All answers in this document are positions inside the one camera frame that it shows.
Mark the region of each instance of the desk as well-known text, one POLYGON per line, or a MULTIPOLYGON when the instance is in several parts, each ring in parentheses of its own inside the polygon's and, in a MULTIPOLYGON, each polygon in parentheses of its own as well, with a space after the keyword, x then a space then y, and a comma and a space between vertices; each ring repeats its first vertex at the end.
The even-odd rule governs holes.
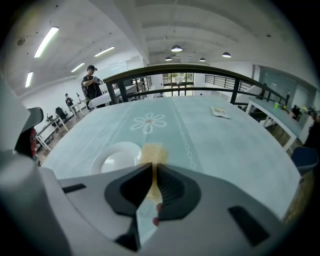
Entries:
POLYGON ((229 181, 279 219, 300 180, 288 154, 265 128, 213 95, 135 100, 96 109, 60 140, 42 166, 52 169, 58 180, 88 176, 99 153, 118 142, 140 147, 161 143, 169 165, 229 181), (225 108, 230 119, 214 116, 210 107, 225 108))
MULTIPOLYGON (((128 94, 128 93, 134 92, 136 87, 137 87, 137 85, 135 85, 135 84, 127 86, 126 93, 128 94)), ((121 97, 120 89, 114 89, 114 94, 117 98, 121 97)), ((101 96, 90 100, 88 106, 91 109, 92 108, 96 109, 97 106, 109 103, 110 101, 111 101, 111 98, 110 98, 109 92, 106 92, 105 94, 102 94, 101 96)))
POLYGON ((45 131, 50 125, 52 125, 53 123, 55 123, 56 127, 58 127, 58 129, 60 130, 60 132, 62 133, 62 130, 61 128, 59 127, 58 123, 57 123, 57 120, 60 120, 61 121, 61 124, 63 125, 63 127, 65 128, 65 130, 68 132, 68 128, 66 127, 65 123, 62 121, 61 117, 60 116, 57 116, 56 118, 54 118, 51 122, 49 122, 48 124, 45 125, 45 127, 43 127, 39 132, 36 133, 36 136, 35 138, 39 141, 39 143, 46 149, 46 150, 49 150, 51 151, 51 148, 47 145, 47 143, 45 143, 44 140, 42 140, 42 137, 41 137, 41 133, 43 131, 45 131))
POLYGON ((302 127, 300 124, 294 120, 289 114, 281 108, 275 108, 275 103, 273 101, 265 101, 257 98, 249 98, 249 104, 246 108, 246 113, 250 113, 251 106, 257 107, 259 110, 267 114, 266 120, 262 124, 265 126, 269 118, 273 119, 279 126, 284 129, 290 139, 284 145, 283 149, 287 151, 292 143, 300 136, 302 127))
POLYGON ((76 104, 73 104, 72 106, 70 106, 70 109, 71 109, 71 111, 72 111, 72 113, 73 113, 74 115, 76 115, 76 113, 74 113, 73 108, 74 108, 74 107, 78 107, 78 109, 79 109, 79 111, 81 112, 81 114, 82 114, 83 116, 85 116, 84 113, 83 113, 82 110, 81 110, 81 107, 79 107, 79 105, 80 105, 82 102, 85 102, 85 100, 83 99, 83 100, 77 102, 76 104))

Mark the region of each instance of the railing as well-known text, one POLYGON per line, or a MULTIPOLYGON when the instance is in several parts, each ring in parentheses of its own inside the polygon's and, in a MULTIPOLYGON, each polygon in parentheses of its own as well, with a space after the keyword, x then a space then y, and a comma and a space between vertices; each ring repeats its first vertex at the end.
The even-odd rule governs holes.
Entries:
MULTIPOLYGON (((223 88, 227 88, 230 90, 234 89, 235 79, 234 78, 228 78, 225 76, 219 76, 219 75, 205 75, 205 82, 213 84, 215 86, 221 86, 223 88)), ((252 85, 240 81, 239 84, 239 91, 245 92, 247 91, 252 85)))
POLYGON ((284 101, 284 105, 287 105, 289 100, 289 95, 287 95, 286 98, 282 97, 280 94, 275 92, 274 90, 270 89, 266 85, 263 85, 247 76, 234 73, 225 69, 215 68, 215 67, 209 67, 209 66, 202 66, 202 65, 191 65, 191 64, 170 64, 170 65, 156 65, 156 66, 148 66, 143 68, 137 68, 133 70, 129 70, 120 74, 113 75, 111 77, 103 79, 103 82, 106 84, 106 87, 108 89, 108 92, 110 94, 111 102, 113 104, 116 104, 116 97, 115 92, 113 89, 112 84, 118 84, 118 88, 120 90, 122 99, 124 102, 128 102, 128 98, 132 97, 139 97, 142 95, 149 95, 149 94, 158 94, 158 93, 165 93, 165 92, 180 92, 180 91, 219 91, 219 92, 231 92, 231 100, 230 103, 234 105, 248 105, 248 103, 243 102, 236 102, 237 94, 245 94, 249 96, 254 96, 259 99, 266 99, 267 101, 274 101, 271 100, 270 96, 271 94, 277 96, 279 98, 279 101, 277 101, 279 104, 281 104, 281 101, 284 101), (146 77, 151 75, 157 75, 157 74, 167 74, 167 73, 200 73, 200 74, 207 74, 207 75, 213 75, 218 77, 224 77, 226 78, 226 81, 228 79, 228 84, 232 88, 212 88, 212 87, 187 87, 187 88, 168 88, 168 89, 158 89, 158 90, 149 90, 149 91, 143 91, 139 93, 133 93, 130 95, 127 95, 126 88, 124 86, 124 81, 129 79, 135 79, 139 77, 146 77), (262 93, 257 95, 253 93, 249 93, 246 91, 240 90, 240 84, 249 86, 257 86, 262 89, 262 93), (264 97, 265 92, 268 92, 268 97, 264 97))

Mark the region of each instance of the person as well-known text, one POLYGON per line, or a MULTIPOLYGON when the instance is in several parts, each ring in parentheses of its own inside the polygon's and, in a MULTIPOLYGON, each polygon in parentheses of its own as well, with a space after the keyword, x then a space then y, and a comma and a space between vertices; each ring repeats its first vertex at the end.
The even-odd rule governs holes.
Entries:
MULTIPOLYGON (((69 97, 68 93, 65 94, 65 104, 68 106, 69 111, 71 111, 71 106, 74 104, 72 98, 69 97)), ((78 115, 76 108, 73 106, 72 107, 73 113, 75 115, 78 115)))
MULTIPOLYGON (((82 84, 81 84, 82 91, 85 96, 86 107, 88 108, 88 110, 90 110, 88 106, 89 102, 92 99, 102 95, 99 85, 102 85, 103 82, 99 78, 93 76, 96 70, 97 69, 95 68, 95 66, 89 65, 86 69, 86 76, 83 77, 82 84)), ((101 104, 101 105, 98 105, 97 108, 102 108, 105 106, 106 106, 105 104, 101 104)))

